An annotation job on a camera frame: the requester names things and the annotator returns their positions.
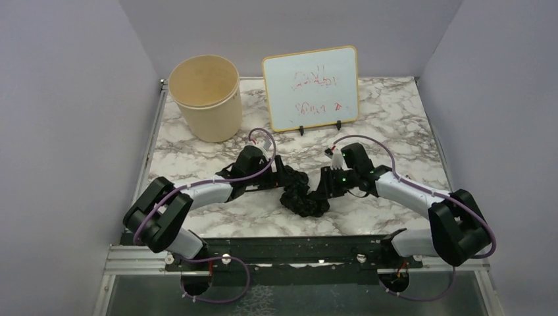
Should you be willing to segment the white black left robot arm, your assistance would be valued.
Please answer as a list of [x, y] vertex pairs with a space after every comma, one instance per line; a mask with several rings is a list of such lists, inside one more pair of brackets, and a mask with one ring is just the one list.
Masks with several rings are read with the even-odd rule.
[[233, 163], [211, 178], [181, 186], [163, 176], [154, 179], [132, 204], [122, 223], [133, 233], [135, 244], [146, 245], [154, 253], [176, 254], [189, 269], [196, 271], [206, 264], [207, 253], [204, 241], [182, 226], [191, 210], [294, 182], [294, 169], [285, 165], [280, 155], [269, 158], [262, 149], [247, 145]]

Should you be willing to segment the black plastic trash bag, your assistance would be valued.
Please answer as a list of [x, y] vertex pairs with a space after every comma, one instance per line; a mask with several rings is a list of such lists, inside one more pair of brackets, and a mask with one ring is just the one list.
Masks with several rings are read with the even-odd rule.
[[309, 197], [309, 177], [306, 172], [287, 169], [288, 183], [280, 203], [300, 217], [321, 217], [330, 209], [327, 200], [313, 200]]

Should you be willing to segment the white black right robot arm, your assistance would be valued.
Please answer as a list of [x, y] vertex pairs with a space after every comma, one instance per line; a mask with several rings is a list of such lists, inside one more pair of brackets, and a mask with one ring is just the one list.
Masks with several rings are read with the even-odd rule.
[[397, 177], [391, 167], [374, 166], [364, 147], [352, 143], [328, 149], [329, 167], [320, 170], [320, 182], [309, 198], [319, 203], [345, 195], [354, 188], [366, 196], [394, 201], [429, 222], [421, 230], [399, 229], [381, 242], [380, 260], [395, 268], [406, 257], [439, 257], [457, 267], [478, 257], [492, 242], [486, 222], [472, 195], [466, 190], [445, 192]]

